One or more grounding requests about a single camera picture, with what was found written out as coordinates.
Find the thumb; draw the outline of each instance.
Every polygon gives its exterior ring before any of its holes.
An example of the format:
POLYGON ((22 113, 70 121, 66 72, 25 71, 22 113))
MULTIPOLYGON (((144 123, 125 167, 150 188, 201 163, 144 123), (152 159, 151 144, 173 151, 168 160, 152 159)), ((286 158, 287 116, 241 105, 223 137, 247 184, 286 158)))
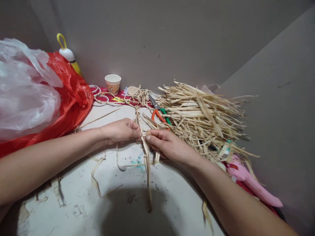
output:
POLYGON ((136 130, 136 129, 132 129, 132 128, 131 128, 130 137, 140 138, 141 136, 142 136, 142 133, 141 133, 141 132, 139 132, 139 131, 136 130))
POLYGON ((145 140, 148 141, 149 143, 155 145, 160 150, 162 149, 162 146, 165 143, 165 141, 160 140, 159 138, 152 136, 152 135, 145 136, 145 140))

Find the scissor blade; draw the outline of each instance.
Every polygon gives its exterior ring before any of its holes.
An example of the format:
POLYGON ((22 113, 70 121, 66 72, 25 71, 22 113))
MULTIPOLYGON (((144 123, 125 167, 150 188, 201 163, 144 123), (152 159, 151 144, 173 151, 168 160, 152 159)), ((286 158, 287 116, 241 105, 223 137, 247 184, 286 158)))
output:
POLYGON ((154 98, 153 98, 151 95, 149 95, 149 98, 150 98, 150 100, 151 100, 153 106, 155 107, 155 109, 160 110, 161 108, 160 108, 160 106, 157 104, 157 102, 154 100, 154 98))

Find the pink object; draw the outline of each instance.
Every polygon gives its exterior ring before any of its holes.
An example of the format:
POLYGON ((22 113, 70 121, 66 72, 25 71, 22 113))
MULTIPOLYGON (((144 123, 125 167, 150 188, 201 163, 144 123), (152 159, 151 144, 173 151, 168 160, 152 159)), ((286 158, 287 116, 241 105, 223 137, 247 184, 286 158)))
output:
POLYGON ((233 155, 233 161, 227 164, 227 173, 238 181, 243 183, 264 203, 273 207, 283 207, 279 198, 269 193, 263 186, 261 186, 254 177, 243 166, 237 155, 233 155))

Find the table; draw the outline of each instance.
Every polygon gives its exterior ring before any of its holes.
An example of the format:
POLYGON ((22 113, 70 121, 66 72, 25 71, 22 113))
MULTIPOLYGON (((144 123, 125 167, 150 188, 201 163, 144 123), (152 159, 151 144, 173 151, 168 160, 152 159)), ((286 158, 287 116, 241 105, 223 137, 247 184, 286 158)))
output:
MULTIPOLYGON (((125 117, 135 118, 130 106, 93 107, 83 124, 110 111, 120 110, 97 120, 84 129, 99 127, 125 117)), ((146 108, 140 113, 151 116, 146 108)), ((143 129, 149 127, 142 121, 143 129)), ((134 140, 118 146, 120 166, 143 163, 141 144, 134 140)), ((148 194, 145 166, 117 166, 116 145, 97 150, 63 173, 61 193, 52 187, 24 201, 17 224, 18 235, 211 235, 203 219, 202 194, 183 167, 169 161, 151 166, 153 211, 147 212, 148 194), (95 159, 104 157, 94 177, 102 198, 91 184, 95 159)), ((224 235, 211 215, 216 236, 224 235)))

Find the red plastic bag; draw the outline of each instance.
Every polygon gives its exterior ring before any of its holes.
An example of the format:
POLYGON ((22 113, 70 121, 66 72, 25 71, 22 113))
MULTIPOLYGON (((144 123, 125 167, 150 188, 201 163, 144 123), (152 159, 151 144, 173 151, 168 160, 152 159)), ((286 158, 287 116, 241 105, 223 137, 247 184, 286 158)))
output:
POLYGON ((61 97, 59 118, 39 133, 29 134, 0 144, 0 158, 24 147, 61 137, 73 131, 89 114, 94 96, 84 79, 58 52, 48 53, 48 65, 63 83, 55 89, 61 97))

